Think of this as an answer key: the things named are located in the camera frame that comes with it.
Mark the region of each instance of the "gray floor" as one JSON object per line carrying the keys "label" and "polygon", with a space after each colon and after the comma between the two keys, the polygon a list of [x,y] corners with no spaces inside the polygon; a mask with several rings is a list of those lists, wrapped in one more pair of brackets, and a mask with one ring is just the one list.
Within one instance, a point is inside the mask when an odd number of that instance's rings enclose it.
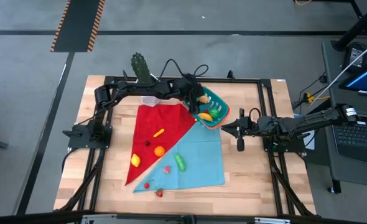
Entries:
{"label": "gray floor", "polygon": [[[64,6],[64,0],[0,0],[0,29],[55,29]],[[356,21],[350,4],[338,2],[106,0],[100,30],[347,30]],[[66,61],[67,54],[49,52],[52,39],[0,36],[0,140],[9,143],[0,150],[0,215],[13,212]],[[236,77],[284,78],[295,101],[324,72],[320,43],[332,39],[98,36],[92,53],[75,54],[27,211],[52,210],[68,142],[62,130],[75,120],[87,75],[120,75],[122,69],[132,74],[130,56],[141,52],[154,74],[174,58],[186,72],[207,63],[209,77],[233,70]],[[166,72],[177,74],[173,67]],[[322,86],[316,83],[309,91]],[[342,195],[331,195],[325,190],[330,185],[326,167],[309,166],[309,177],[319,215],[367,222],[367,186],[344,183]]]}

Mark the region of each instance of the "teal towel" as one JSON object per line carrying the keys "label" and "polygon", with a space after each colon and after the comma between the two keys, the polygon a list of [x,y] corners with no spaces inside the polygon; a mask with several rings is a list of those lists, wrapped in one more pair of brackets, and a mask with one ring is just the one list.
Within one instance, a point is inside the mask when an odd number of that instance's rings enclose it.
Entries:
{"label": "teal towel", "polygon": [[[181,172],[174,159],[178,153],[186,164]],[[169,166],[166,174],[164,167]],[[153,170],[139,183],[134,192],[157,189],[188,189],[225,183],[220,129],[207,129],[195,123],[179,142],[170,149]]]}

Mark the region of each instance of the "green basket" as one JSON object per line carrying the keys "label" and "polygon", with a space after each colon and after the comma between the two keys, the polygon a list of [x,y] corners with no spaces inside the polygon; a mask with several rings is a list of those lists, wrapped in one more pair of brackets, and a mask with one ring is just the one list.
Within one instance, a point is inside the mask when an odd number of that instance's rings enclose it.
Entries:
{"label": "green basket", "polygon": [[212,92],[209,88],[203,86],[204,94],[208,97],[208,104],[200,105],[200,112],[203,113],[212,108],[216,108],[220,112],[220,116],[218,118],[213,118],[213,121],[206,121],[201,119],[197,114],[193,114],[192,116],[197,119],[197,121],[202,122],[208,129],[215,129],[222,125],[222,122],[229,116],[230,108],[229,106],[214,92]]}

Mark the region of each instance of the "green cucumber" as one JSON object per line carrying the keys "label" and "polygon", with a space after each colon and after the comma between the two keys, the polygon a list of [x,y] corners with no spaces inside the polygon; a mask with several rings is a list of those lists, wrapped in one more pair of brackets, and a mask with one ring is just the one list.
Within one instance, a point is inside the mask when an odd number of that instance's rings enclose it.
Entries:
{"label": "green cucumber", "polygon": [[184,159],[182,158],[182,156],[180,154],[175,154],[174,155],[174,159],[175,161],[177,162],[178,164],[178,167],[179,169],[181,170],[181,172],[185,172],[185,169],[186,169],[186,165],[185,165],[185,161]]}

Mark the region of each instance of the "wooden tabletop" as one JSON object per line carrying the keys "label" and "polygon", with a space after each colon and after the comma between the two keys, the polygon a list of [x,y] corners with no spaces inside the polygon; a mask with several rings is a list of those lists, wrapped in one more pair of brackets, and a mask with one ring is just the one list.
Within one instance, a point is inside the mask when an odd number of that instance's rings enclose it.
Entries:
{"label": "wooden tabletop", "polygon": [[[103,85],[104,76],[89,76],[78,111],[77,122],[89,118],[94,111],[95,88]],[[287,84],[284,80],[271,80],[277,115],[293,116]],[[226,123],[234,121],[239,108],[248,113],[251,108],[260,108],[258,89],[249,83],[202,83],[221,97],[231,108]],[[267,91],[264,89],[267,111]],[[221,131],[225,185],[183,190],[165,190],[163,197],[154,192],[133,193],[135,186],[152,170],[153,166],[140,175],[134,182],[124,186],[132,148],[136,114],[140,105],[139,96],[124,98],[114,107],[112,126],[113,137],[106,151],[101,175],[97,212],[119,213],[159,213],[195,215],[276,215],[272,188],[271,171],[264,152],[262,139],[245,137],[246,150],[236,150],[236,139]],[[162,101],[175,104],[177,100]],[[252,120],[257,119],[253,113]],[[65,169],[59,185],[54,208],[65,205],[80,186],[88,149],[79,149],[66,160]],[[303,160],[294,153],[285,153],[290,185],[294,192],[315,213],[314,201],[310,191],[307,170]],[[286,197],[280,187],[284,212],[287,213]],[[85,208],[89,207],[92,185],[87,191]]]}

